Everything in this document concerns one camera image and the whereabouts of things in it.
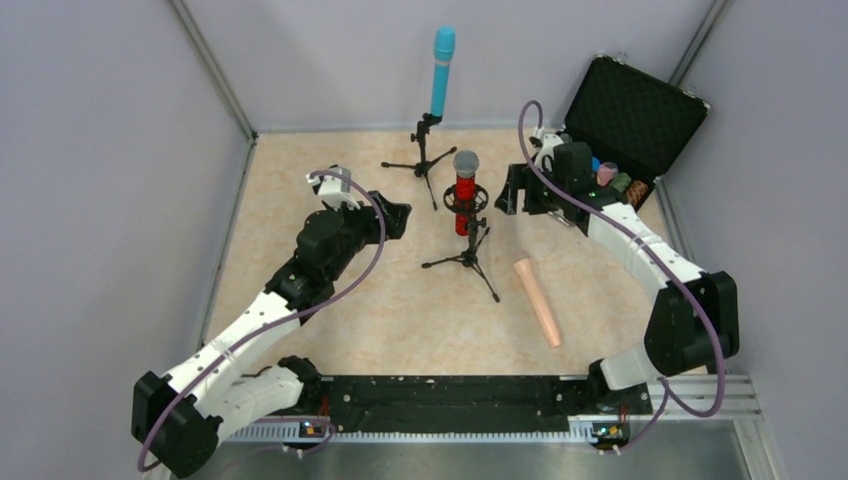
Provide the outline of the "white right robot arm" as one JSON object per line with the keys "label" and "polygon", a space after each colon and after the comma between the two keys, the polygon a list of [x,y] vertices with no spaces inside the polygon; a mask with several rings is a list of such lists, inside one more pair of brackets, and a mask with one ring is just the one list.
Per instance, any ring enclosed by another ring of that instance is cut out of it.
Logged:
{"label": "white right robot arm", "polygon": [[597,183],[583,142],[545,147],[528,164],[508,167],[495,206],[507,215],[561,211],[603,246],[641,285],[653,307],[642,340],[590,365],[603,393],[671,377],[740,348],[738,295],[726,272],[709,273],[679,255],[612,187]]}

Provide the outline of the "small black tripod mic stand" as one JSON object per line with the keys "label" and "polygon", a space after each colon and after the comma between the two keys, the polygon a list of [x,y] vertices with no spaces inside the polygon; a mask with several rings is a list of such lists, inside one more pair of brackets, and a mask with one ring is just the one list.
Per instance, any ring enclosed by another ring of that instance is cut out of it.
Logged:
{"label": "small black tripod mic stand", "polygon": [[457,146],[452,146],[449,150],[434,158],[429,158],[427,155],[427,136],[430,134],[431,128],[439,125],[442,122],[441,116],[436,116],[431,113],[423,113],[422,118],[416,124],[416,131],[410,134],[410,141],[418,145],[419,161],[415,164],[399,164],[382,162],[382,168],[399,168],[411,170],[415,177],[423,178],[425,185],[430,195],[431,204],[434,211],[438,210],[438,204],[435,199],[433,187],[429,179],[430,170],[439,164],[449,155],[455,154],[458,151]]}

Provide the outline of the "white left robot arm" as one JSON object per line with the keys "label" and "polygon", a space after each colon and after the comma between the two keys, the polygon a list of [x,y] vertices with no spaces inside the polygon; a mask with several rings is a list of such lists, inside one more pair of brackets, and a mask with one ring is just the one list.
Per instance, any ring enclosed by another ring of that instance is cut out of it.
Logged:
{"label": "white left robot arm", "polygon": [[404,235],[411,205],[368,195],[358,207],[326,204],[310,214],[293,256],[231,325],[166,373],[148,371],[136,381],[131,434],[142,445],[142,478],[189,477],[234,433],[308,403],[318,374],[304,359],[245,375],[335,298],[335,281],[365,246],[382,248]]}

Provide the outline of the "blue microphone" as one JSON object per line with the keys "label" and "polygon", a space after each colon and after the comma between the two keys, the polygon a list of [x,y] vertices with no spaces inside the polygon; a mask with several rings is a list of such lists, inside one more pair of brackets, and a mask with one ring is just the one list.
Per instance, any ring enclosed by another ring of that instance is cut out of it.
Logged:
{"label": "blue microphone", "polygon": [[447,97],[450,66],[456,48],[456,30],[452,26],[440,26],[433,44],[434,71],[431,88],[430,114],[442,117]]}

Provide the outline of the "beige microphone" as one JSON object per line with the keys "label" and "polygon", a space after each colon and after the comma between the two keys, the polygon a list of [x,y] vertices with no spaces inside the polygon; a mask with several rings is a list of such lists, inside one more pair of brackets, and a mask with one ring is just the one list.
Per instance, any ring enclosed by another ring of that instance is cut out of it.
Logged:
{"label": "beige microphone", "polygon": [[524,288],[546,342],[551,348],[560,347],[562,345],[561,332],[544,289],[535,273],[534,262],[530,257],[523,256],[513,264],[513,269]]}

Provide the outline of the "black tripod stand with basket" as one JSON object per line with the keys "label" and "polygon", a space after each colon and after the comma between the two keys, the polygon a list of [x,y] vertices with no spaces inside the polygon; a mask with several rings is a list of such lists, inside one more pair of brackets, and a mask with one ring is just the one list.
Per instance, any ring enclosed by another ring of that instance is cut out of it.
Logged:
{"label": "black tripod stand with basket", "polygon": [[[489,194],[484,187],[479,185],[476,185],[475,193],[475,205],[474,209],[471,212],[468,223],[468,235],[463,236],[467,239],[467,247],[457,255],[445,257],[443,259],[431,262],[424,262],[421,264],[421,267],[423,269],[428,269],[436,265],[448,262],[455,262],[465,268],[470,268],[480,278],[483,279],[491,293],[492,298],[496,303],[499,303],[501,301],[500,296],[497,294],[491,282],[488,280],[487,276],[483,272],[478,258],[478,251],[482,246],[483,240],[487,237],[491,230],[491,228],[488,226],[487,219],[485,217],[480,216],[480,214],[486,209],[489,204]],[[445,207],[456,216],[456,208],[454,206],[454,194],[455,184],[445,190],[443,194],[443,203]]]}

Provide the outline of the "red glitter microphone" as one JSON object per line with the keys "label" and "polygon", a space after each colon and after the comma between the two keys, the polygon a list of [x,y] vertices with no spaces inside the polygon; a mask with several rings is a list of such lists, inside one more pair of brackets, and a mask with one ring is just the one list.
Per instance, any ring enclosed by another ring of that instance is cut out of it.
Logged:
{"label": "red glitter microphone", "polygon": [[475,205],[475,175],[479,168],[479,158],[471,150],[462,150],[456,154],[453,166],[456,172],[455,232],[460,236],[467,236],[470,215]]}

